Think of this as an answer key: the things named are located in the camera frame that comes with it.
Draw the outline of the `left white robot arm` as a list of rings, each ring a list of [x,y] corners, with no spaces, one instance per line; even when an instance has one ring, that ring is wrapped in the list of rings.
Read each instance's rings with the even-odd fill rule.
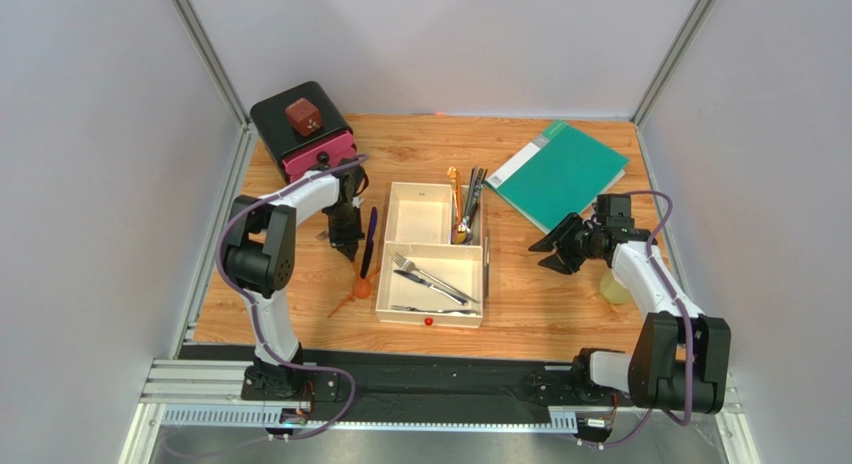
[[[287,303],[296,269],[296,231],[321,213],[328,219],[330,247],[355,260],[365,237],[359,196],[369,185],[363,167],[367,158],[358,154],[336,167],[311,170],[263,197],[237,197],[218,239],[217,271],[249,312],[253,368],[288,387],[299,387],[307,371]]]

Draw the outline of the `gold ornate spoon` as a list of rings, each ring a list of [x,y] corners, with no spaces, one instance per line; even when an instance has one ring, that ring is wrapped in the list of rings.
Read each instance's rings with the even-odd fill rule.
[[[452,244],[457,243],[457,239],[460,236],[459,225],[462,222],[462,209],[461,209],[461,186],[459,182],[459,172],[455,166],[450,166],[447,171],[447,176],[450,180],[450,186],[452,191],[453,198],[453,224],[451,227],[450,234],[450,242]]]

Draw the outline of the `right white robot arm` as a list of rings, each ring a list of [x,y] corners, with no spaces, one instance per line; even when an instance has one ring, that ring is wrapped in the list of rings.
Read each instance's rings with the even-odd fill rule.
[[[725,399],[730,326],[708,316],[675,281],[656,241],[662,228],[636,226],[633,195],[598,195],[592,218],[570,213],[529,248],[544,253],[541,267],[564,275],[604,261],[644,317],[631,354],[584,348],[574,372],[582,386],[621,391],[639,408],[716,414]]]

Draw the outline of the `orange spoon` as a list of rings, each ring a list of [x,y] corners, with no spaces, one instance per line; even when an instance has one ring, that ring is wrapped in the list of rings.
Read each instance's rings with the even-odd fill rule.
[[[355,271],[355,280],[353,282],[351,296],[355,299],[369,298],[373,292],[372,279],[374,273],[370,270],[368,260],[361,259],[360,262],[353,264]]]

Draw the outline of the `black spoon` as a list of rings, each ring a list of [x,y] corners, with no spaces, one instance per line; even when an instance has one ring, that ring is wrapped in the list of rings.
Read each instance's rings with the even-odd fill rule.
[[[469,183],[468,183],[468,190],[467,190],[466,198],[465,198],[465,207],[463,208],[463,211],[464,211],[463,217],[467,216],[469,214],[469,209],[470,209],[471,202],[472,202],[472,199],[473,199],[473,191],[475,189],[478,171],[479,171],[478,166],[474,166],[471,169],[470,179],[469,179]]]

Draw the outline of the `silver table knife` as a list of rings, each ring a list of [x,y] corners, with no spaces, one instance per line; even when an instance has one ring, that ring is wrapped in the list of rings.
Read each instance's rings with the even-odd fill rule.
[[[402,276],[402,277],[404,277],[404,278],[406,278],[406,279],[408,279],[408,280],[410,280],[410,281],[412,281],[416,284],[422,285],[422,286],[424,286],[424,287],[426,287],[426,288],[428,288],[432,291],[435,291],[435,292],[447,297],[448,299],[454,301],[455,303],[457,303],[459,305],[465,306],[465,305],[468,304],[468,301],[466,299],[464,299],[464,298],[462,298],[462,297],[460,297],[456,294],[453,294],[449,291],[446,291],[443,288],[439,287],[438,285],[433,284],[433,283],[431,283],[431,282],[429,282],[429,281],[427,281],[427,280],[425,280],[421,277],[418,277],[417,275],[415,275],[412,272],[404,271],[404,270],[401,270],[401,269],[396,269],[396,270],[394,270],[394,273],[397,274],[397,275],[400,275],[400,276]]]

